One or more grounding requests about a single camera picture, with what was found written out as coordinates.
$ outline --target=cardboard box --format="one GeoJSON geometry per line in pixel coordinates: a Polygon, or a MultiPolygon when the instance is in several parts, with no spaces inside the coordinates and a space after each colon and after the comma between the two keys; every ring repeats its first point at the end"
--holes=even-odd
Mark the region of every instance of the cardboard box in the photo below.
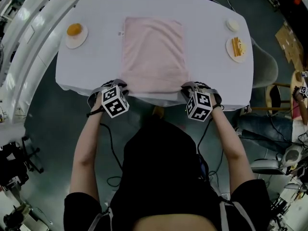
{"type": "Polygon", "coordinates": [[[280,47],[284,50],[285,57],[288,62],[293,62],[294,68],[303,71],[304,49],[293,30],[284,22],[283,26],[275,35],[280,47]]]}

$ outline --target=wrist strap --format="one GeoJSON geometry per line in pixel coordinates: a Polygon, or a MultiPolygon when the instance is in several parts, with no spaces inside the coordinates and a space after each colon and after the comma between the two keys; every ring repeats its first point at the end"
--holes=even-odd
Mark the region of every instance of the wrist strap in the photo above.
{"type": "Polygon", "coordinates": [[[218,104],[218,103],[217,103],[217,104],[215,104],[215,105],[213,106],[212,110],[215,109],[215,108],[217,108],[217,107],[220,107],[220,108],[223,107],[222,110],[225,109],[225,106],[223,106],[222,104],[218,104]]]}
{"type": "Polygon", "coordinates": [[[105,109],[104,109],[104,107],[101,105],[97,110],[94,110],[94,111],[92,111],[92,112],[90,112],[90,113],[87,113],[87,117],[89,117],[90,115],[97,114],[97,113],[99,113],[99,112],[104,112],[104,111],[105,111],[105,109]]]}

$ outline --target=gray floor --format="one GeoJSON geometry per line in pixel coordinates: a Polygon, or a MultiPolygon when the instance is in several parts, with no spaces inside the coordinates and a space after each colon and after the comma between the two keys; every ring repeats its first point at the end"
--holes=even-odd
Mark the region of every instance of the gray floor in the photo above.
{"type": "MultiPolygon", "coordinates": [[[[226,0],[216,0],[228,7],[226,0]]],[[[269,52],[279,65],[278,81],[289,83],[294,67],[288,64],[275,34],[283,23],[283,16],[276,12],[266,0],[230,0],[235,10],[247,21],[251,36],[260,47],[269,52]]],[[[46,71],[29,109],[26,118],[26,130],[36,147],[41,148],[38,163],[42,163],[45,172],[29,173],[29,181],[22,187],[21,195],[45,212],[53,222],[51,230],[63,230],[64,199],[69,191],[69,181],[73,154],[79,134],[86,122],[85,114],[89,111],[86,97],[73,91],[64,91],[55,83],[56,59],[46,71]]],[[[289,90],[282,92],[289,98],[289,90]]],[[[103,122],[110,126],[113,135],[114,148],[120,161],[123,160],[123,148],[126,142],[138,131],[143,119],[151,114],[153,106],[130,98],[129,112],[111,119],[105,115],[103,122]]],[[[264,106],[264,89],[252,91],[252,105],[264,106]]],[[[184,106],[166,109],[166,120],[186,131],[196,143],[199,142],[207,122],[200,123],[189,120],[184,112],[184,106]]],[[[239,112],[226,112],[228,119],[235,124],[239,112]]],[[[265,148],[250,141],[243,141],[249,161],[263,158],[265,148]]],[[[215,125],[211,124],[203,143],[201,153],[209,164],[210,170],[215,170],[221,155],[221,146],[217,137],[215,125]]],[[[269,152],[267,158],[275,153],[269,152]]],[[[120,176],[121,172],[110,150],[109,135],[101,128],[99,148],[96,161],[97,181],[100,199],[105,198],[113,190],[106,179],[120,176]]],[[[218,171],[219,186],[222,193],[228,193],[229,176],[226,158],[218,171]]],[[[269,189],[278,191],[283,186],[283,180],[271,180],[269,189]]]]}

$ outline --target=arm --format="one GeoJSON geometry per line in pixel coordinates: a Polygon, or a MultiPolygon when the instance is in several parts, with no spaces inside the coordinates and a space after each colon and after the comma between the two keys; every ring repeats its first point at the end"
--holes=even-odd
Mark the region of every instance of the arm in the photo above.
{"type": "MultiPolygon", "coordinates": [[[[92,111],[100,107],[101,99],[102,96],[100,95],[92,111]]],[[[70,193],[86,193],[95,198],[98,202],[100,200],[94,172],[94,162],[102,114],[103,113],[100,112],[91,115],[79,136],[74,154],[70,186],[70,193]]]]}
{"type": "Polygon", "coordinates": [[[250,168],[245,149],[240,138],[227,120],[220,107],[212,111],[218,134],[220,136],[222,149],[226,155],[230,174],[230,193],[232,194],[242,183],[255,179],[250,168]]]}
{"type": "Polygon", "coordinates": [[[297,90],[294,94],[294,99],[297,101],[299,106],[300,115],[303,119],[303,123],[307,125],[308,123],[308,110],[305,106],[304,97],[302,94],[299,93],[299,90],[297,90]]]}

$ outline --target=pink towel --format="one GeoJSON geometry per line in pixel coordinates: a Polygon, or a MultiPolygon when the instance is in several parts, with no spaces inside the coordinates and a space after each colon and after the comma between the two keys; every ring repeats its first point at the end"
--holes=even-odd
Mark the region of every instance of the pink towel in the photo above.
{"type": "Polygon", "coordinates": [[[127,17],[120,78],[131,92],[172,92],[189,81],[182,25],[173,20],[127,17]]]}

